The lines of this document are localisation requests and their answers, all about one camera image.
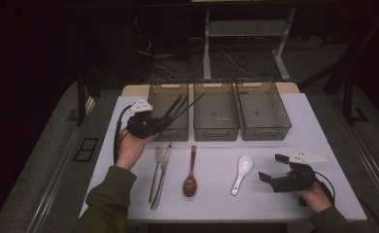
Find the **wooden spoon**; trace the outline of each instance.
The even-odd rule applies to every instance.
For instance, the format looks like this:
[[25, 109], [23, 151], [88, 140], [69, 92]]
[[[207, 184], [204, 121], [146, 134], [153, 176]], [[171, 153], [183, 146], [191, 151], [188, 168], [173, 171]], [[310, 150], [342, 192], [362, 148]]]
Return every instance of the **wooden spoon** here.
[[189, 176], [184, 181], [183, 192], [187, 197], [192, 197], [196, 192], [196, 180], [193, 176], [193, 163], [195, 162], [196, 146], [190, 150], [190, 170]]

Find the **transparent plastic container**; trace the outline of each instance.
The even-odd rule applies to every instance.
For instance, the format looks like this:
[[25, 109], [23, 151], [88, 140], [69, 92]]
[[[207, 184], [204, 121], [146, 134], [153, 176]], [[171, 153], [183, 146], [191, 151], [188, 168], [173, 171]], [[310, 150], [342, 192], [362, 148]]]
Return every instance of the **transparent plastic container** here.
[[[148, 103], [153, 105], [152, 117], [163, 117], [171, 108], [170, 116], [177, 115], [189, 106], [187, 80], [152, 82]], [[186, 142], [189, 140], [189, 112], [185, 111], [155, 139], [158, 142]]]
[[196, 80], [193, 105], [194, 138], [198, 142], [236, 141], [239, 121], [231, 80]]
[[244, 141], [284, 140], [292, 124], [272, 79], [236, 79], [236, 96]]

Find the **white tabletop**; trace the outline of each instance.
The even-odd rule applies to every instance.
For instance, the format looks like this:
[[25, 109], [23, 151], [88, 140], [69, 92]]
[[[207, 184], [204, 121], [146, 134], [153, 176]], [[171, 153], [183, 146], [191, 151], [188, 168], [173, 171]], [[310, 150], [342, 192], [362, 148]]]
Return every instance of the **white tabletop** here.
[[[275, 153], [293, 155], [295, 150], [312, 151], [332, 157], [328, 163], [311, 167], [334, 185], [336, 207], [349, 220], [365, 220], [362, 207], [341, 170], [327, 139], [304, 94], [281, 94], [293, 127], [284, 141], [196, 142], [193, 139], [192, 108], [189, 109], [189, 141], [174, 142], [159, 206], [148, 203], [155, 170], [155, 148], [168, 143], [147, 145], [132, 172], [138, 177], [131, 190], [130, 222], [285, 222], [307, 219], [311, 213], [300, 207], [292, 193], [274, 193], [269, 184], [259, 180], [258, 171], [274, 178], [284, 177], [289, 165], [276, 162]], [[124, 107], [145, 96], [120, 97], [114, 109], [88, 191], [100, 184], [113, 165], [113, 140], [118, 117]], [[122, 119], [125, 127], [129, 114]], [[194, 175], [198, 184], [195, 195], [182, 191], [190, 171], [190, 148], [197, 146]], [[237, 177], [238, 160], [250, 155], [254, 166], [241, 183], [237, 196], [230, 191]]]

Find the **utensil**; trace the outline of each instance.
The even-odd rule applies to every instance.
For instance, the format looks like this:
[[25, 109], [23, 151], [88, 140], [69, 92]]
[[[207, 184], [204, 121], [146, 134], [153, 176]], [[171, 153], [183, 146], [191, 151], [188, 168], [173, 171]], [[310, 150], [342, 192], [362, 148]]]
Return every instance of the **utensil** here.
[[231, 194], [236, 196], [240, 187], [241, 181], [253, 167], [253, 158], [248, 155], [244, 155], [238, 161], [238, 177], [234, 187], [231, 190]]
[[161, 164], [160, 164], [160, 167], [162, 170], [161, 180], [159, 181], [158, 190], [156, 191], [155, 199], [153, 201], [153, 204], [151, 205], [151, 210], [153, 210], [153, 211], [156, 210], [156, 208], [158, 207], [159, 199], [161, 197], [163, 182], [165, 180], [166, 168], [168, 166], [168, 161], [169, 161], [169, 155], [171, 154], [171, 147], [172, 147], [172, 143], [170, 143], [168, 145], [168, 148], [166, 149], [166, 151], [162, 157]]
[[190, 150], [190, 170], [189, 176], [184, 181], [183, 192], [187, 197], [192, 197], [196, 192], [196, 180], [193, 176], [193, 163], [195, 162], [196, 146]]
[[162, 161], [162, 156], [163, 156], [162, 148], [156, 148], [156, 153], [155, 153], [156, 167], [155, 167], [155, 172], [154, 172], [153, 185], [151, 186], [150, 199], [149, 199], [150, 203], [153, 203], [153, 201], [154, 201], [156, 175], [157, 175], [157, 172], [158, 172], [159, 163]]

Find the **green sleeve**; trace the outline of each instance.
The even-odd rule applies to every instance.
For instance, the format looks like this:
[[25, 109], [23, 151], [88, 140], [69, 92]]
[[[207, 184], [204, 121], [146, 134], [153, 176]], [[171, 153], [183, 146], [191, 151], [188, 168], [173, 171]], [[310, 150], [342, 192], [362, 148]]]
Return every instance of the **green sleeve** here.
[[335, 207], [311, 216], [311, 220], [320, 233], [362, 233], [354, 224], [348, 222]]
[[127, 232], [130, 191], [136, 176], [120, 167], [110, 167], [104, 182], [93, 188], [88, 208], [72, 232]]

